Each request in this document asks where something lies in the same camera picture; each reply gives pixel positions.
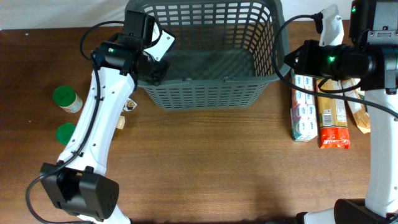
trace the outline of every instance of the orange package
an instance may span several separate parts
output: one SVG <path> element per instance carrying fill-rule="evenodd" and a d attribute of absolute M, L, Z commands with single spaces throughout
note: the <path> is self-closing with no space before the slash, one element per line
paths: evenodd
<path fill-rule="evenodd" d="M 341 83 L 329 80 L 322 88 L 325 90 L 340 90 Z M 350 140 L 344 100 L 318 97 L 318 115 L 321 149 L 331 147 L 349 149 Z"/>

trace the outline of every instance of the white wall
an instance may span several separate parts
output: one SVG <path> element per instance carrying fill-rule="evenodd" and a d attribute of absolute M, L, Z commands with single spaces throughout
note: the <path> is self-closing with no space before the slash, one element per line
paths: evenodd
<path fill-rule="evenodd" d="M 89 27 L 99 22 L 124 20 L 129 0 L 0 0 L 0 29 Z M 349 19 L 352 0 L 282 0 L 285 19 L 314 14 L 337 4 Z"/>

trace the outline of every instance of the basket bottom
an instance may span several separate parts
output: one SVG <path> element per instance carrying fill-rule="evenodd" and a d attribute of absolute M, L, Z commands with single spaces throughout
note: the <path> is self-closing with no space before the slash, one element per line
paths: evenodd
<path fill-rule="evenodd" d="M 170 63 L 164 80 L 220 80 L 256 76 L 253 56 L 246 49 L 175 49 L 164 59 Z"/>

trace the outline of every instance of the bottle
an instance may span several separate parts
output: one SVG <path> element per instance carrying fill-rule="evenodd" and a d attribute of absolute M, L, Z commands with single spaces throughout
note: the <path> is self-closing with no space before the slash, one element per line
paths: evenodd
<path fill-rule="evenodd" d="M 52 99 L 68 113 L 76 113 L 83 106 L 81 98 L 69 86 L 60 86 L 55 89 Z"/>
<path fill-rule="evenodd" d="M 72 135 L 73 135 L 73 132 L 75 131 L 75 129 L 76 129 L 76 126 L 71 123 L 66 123 L 66 124 L 61 125 L 57 129 L 57 133 L 55 134 L 58 142 L 60 142 L 64 146 L 66 146 L 68 144 L 70 138 L 72 138 Z"/>

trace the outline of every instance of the perforated basket wall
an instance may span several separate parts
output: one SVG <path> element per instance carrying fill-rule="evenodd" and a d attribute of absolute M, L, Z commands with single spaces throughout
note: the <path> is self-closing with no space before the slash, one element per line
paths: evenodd
<path fill-rule="evenodd" d="M 159 20 L 176 37 L 164 59 L 170 62 L 159 86 L 139 82 L 168 110 L 244 107 L 277 80 L 271 64 L 275 33 L 284 23 L 279 0 L 131 1 L 127 9 Z M 277 61 L 289 53 L 284 31 Z M 289 68 L 278 63 L 285 75 Z"/>

